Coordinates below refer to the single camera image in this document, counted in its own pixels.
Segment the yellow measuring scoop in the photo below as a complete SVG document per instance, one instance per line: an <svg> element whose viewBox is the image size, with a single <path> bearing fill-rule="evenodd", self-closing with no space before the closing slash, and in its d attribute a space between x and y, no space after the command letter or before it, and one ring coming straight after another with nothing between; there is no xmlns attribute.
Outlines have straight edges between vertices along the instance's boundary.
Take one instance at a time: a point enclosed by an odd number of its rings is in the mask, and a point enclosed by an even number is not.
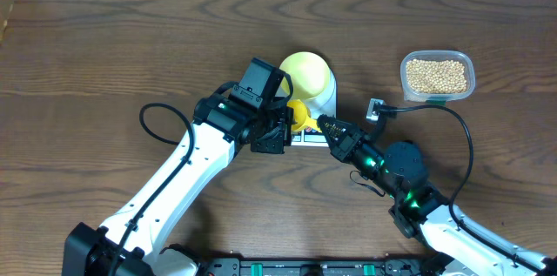
<svg viewBox="0 0 557 276"><path fill-rule="evenodd" d="M311 117L309 108L299 99L290 100L287 106L292 108L293 117L291 124L291 132L301 132L306 128L310 128L317 132L321 132L317 120Z"/></svg>

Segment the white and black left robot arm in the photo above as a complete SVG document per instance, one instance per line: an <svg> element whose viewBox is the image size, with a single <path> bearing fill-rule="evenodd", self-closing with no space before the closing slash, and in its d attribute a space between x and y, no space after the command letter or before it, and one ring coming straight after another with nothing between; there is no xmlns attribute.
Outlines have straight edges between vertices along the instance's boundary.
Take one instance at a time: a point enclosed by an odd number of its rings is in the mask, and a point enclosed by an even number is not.
<svg viewBox="0 0 557 276"><path fill-rule="evenodd" d="M196 105L174 152L144 187L94 229L64 242L64 275L196 275L200 264L166 240L205 186L244 145L281 154L291 142L288 97L217 91Z"/></svg>

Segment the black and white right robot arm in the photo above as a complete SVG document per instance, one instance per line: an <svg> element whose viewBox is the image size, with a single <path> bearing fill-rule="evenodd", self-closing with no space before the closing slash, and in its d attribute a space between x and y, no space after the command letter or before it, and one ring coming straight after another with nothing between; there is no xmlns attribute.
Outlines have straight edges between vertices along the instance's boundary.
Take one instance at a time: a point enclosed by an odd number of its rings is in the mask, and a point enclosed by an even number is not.
<svg viewBox="0 0 557 276"><path fill-rule="evenodd" d="M393 199L389 212L401 233L437 254L423 263L424 275L554 275L556 260L511 243L471 220L429 181L419 148L396 142L376 145L387 117L366 132L356 124L322 115L319 129L340 162L372 181L378 195Z"/></svg>

